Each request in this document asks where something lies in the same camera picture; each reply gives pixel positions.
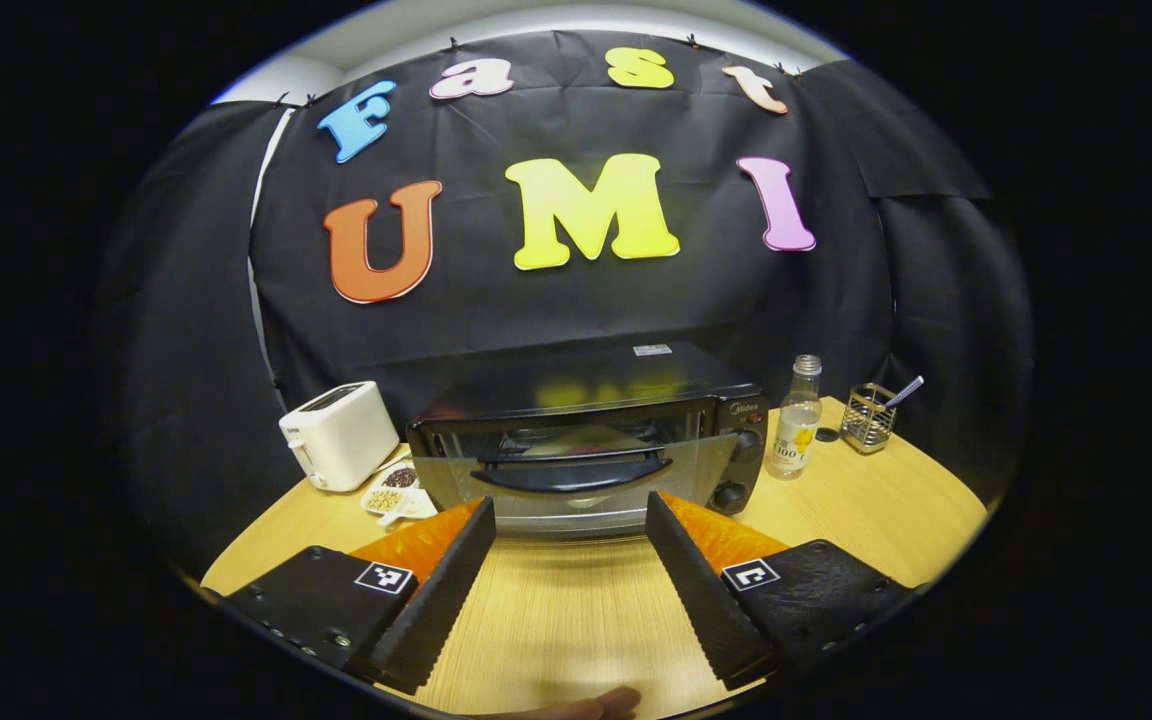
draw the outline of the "wooden table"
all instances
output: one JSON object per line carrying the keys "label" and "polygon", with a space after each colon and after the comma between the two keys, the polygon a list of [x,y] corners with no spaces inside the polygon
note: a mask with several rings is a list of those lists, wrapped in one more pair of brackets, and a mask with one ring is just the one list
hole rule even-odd
{"label": "wooden table", "polygon": [[[842,404],[823,402],[823,427],[836,429]],[[776,410],[770,415],[774,432]],[[365,487],[339,495],[302,480],[229,544],[202,585],[228,594],[310,544],[349,552],[381,537],[376,515],[358,505]],[[935,579],[985,518],[986,509],[960,479],[899,435],[869,456],[842,439],[817,442],[799,478],[779,480],[764,471],[736,516],[790,546],[826,538],[907,588]],[[593,697],[620,684],[643,694],[641,720],[748,689],[727,692],[710,673],[645,537],[500,537],[429,683],[401,696],[480,714]]]}

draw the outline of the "white wall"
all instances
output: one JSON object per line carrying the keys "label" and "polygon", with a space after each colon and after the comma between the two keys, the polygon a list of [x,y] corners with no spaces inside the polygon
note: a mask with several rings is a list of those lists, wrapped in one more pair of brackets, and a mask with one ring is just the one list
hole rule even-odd
{"label": "white wall", "polygon": [[278,100],[305,104],[306,94],[326,94],[346,82],[344,73],[334,65],[301,55],[279,55],[243,76],[212,103],[229,100]]}
{"label": "white wall", "polygon": [[[392,0],[364,13],[340,20],[314,37],[293,45],[287,53],[249,73],[215,98],[227,100],[278,100],[288,92],[288,103],[303,104],[306,94],[325,94],[367,73],[402,63],[457,41],[551,29],[609,29],[643,32],[684,40],[695,33],[700,44],[726,50],[765,65],[782,63],[795,73],[846,55],[778,15],[752,3],[728,0],[670,0],[668,5],[692,10],[681,13],[649,6],[601,3],[553,5],[552,0],[495,0],[456,3],[457,0]],[[655,0],[639,0],[654,3]],[[509,5],[535,3],[525,9]],[[475,14],[494,13],[490,17]],[[703,15],[721,15],[732,23]],[[462,22],[447,24],[449,18]],[[365,56],[361,65],[340,68],[305,55],[321,58]]]}

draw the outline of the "oven door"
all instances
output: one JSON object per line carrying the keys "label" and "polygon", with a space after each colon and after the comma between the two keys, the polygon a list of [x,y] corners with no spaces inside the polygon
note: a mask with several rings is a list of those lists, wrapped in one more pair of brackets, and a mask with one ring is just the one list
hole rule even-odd
{"label": "oven door", "polygon": [[736,437],[705,437],[712,407],[689,402],[426,429],[452,456],[414,457],[416,473],[444,509],[493,497],[502,535],[637,533],[653,488],[704,505],[722,478]]}

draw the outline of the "seeds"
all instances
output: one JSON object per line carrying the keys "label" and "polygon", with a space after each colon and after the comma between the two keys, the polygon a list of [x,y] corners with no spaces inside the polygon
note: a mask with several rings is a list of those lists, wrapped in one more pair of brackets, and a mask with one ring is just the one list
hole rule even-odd
{"label": "seeds", "polygon": [[400,468],[394,470],[393,475],[385,478],[384,486],[387,488],[403,488],[410,487],[412,483],[416,483],[416,470],[411,468]]}
{"label": "seeds", "polygon": [[371,498],[367,500],[367,510],[376,511],[389,511],[394,507],[397,507],[397,501],[402,500],[403,493],[397,491],[392,491],[392,488],[379,488],[379,491],[371,493]]}

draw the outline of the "letter m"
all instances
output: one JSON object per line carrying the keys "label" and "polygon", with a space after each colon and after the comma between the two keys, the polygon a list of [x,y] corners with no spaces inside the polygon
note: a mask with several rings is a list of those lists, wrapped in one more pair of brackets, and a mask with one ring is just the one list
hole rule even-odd
{"label": "letter m", "polygon": [[652,156],[612,156],[602,175],[589,191],[559,160],[526,160],[509,165],[503,176],[522,191],[522,250],[513,264],[522,270],[555,268],[567,264],[571,250],[558,242],[554,222],[563,225],[582,255],[590,260],[602,253],[602,242],[612,227],[620,234],[612,241],[617,258],[666,258],[679,251],[679,238],[664,225]]}

